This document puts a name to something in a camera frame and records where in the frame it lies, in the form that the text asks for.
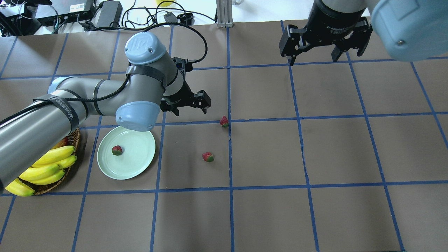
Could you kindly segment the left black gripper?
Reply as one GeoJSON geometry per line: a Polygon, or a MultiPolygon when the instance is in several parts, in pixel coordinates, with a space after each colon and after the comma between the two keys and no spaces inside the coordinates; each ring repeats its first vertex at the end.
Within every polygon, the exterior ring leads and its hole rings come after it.
{"type": "Polygon", "coordinates": [[[211,107],[211,98],[207,92],[200,90],[194,94],[186,81],[167,86],[166,92],[162,97],[160,109],[163,112],[173,113],[177,117],[179,116],[180,107],[200,109],[204,114],[207,114],[208,108],[211,107]]]}

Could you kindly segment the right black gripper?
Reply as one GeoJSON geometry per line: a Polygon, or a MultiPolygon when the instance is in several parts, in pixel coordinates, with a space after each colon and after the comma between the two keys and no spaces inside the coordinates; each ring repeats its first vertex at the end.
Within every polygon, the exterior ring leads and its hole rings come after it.
{"type": "Polygon", "coordinates": [[[366,17],[364,0],[315,0],[304,28],[288,24],[279,42],[280,55],[292,67],[296,58],[310,47],[334,44],[332,61],[337,62],[349,49],[357,56],[365,52],[373,32],[366,17]]]}

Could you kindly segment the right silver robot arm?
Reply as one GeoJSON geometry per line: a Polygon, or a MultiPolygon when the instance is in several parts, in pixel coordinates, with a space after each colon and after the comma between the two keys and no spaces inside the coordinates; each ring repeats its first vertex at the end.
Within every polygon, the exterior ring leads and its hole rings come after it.
{"type": "Polygon", "coordinates": [[[387,54],[415,62],[447,53],[446,0],[316,0],[303,28],[287,25],[280,55],[292,66],[312,48],[334,45],[333,62],[350,49],[362,56],[376,33],[387,54]]]}

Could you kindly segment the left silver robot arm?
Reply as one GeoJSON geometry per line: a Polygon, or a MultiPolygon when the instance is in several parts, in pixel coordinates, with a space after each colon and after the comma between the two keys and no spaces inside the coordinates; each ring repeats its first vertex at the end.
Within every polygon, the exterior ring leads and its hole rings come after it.
{"type": "Polygon", "coordinates": [[[185,80],[191,62],[171,57],[154,33],[134,34],[124,52],[123,81],[56,78],[47,94],[1,121],[1,191],[89,116],[111,116],[126,129],[150,131],[161,111],[178,116],[180,107],[195,107],[207,113],[210,97],[192,92],[185,80]]]}

